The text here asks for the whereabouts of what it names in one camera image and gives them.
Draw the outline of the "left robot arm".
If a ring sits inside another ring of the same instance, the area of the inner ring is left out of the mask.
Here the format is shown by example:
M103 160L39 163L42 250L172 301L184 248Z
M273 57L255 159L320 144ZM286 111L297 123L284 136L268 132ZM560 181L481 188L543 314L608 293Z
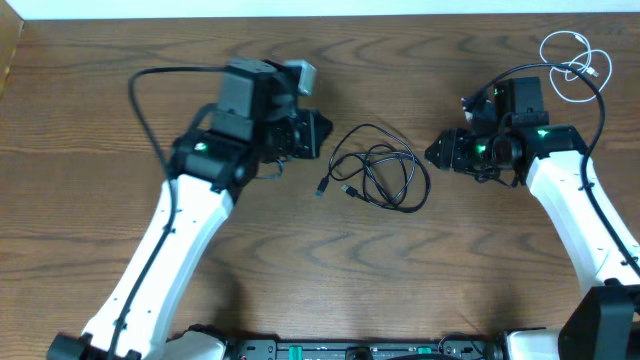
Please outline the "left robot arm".
M298 100L316 70L304 60L234 58L222 86L186 132L160 152L165 174L152 220L110 297L77 337L60 334L50 359L221 359L227 342L171 323L194 270L261 164L315 159L333 125Z

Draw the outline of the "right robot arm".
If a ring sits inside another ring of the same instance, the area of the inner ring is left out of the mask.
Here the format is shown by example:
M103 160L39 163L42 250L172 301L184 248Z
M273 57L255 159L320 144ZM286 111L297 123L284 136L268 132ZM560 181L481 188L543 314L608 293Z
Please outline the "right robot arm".
M496 81L462 101L470 126L443 131L425 157L477 182L511 171L550 217L582 300L559 330L501 333L487 359L636 359L639 245L608 199L571 125L553 125L536 77Z

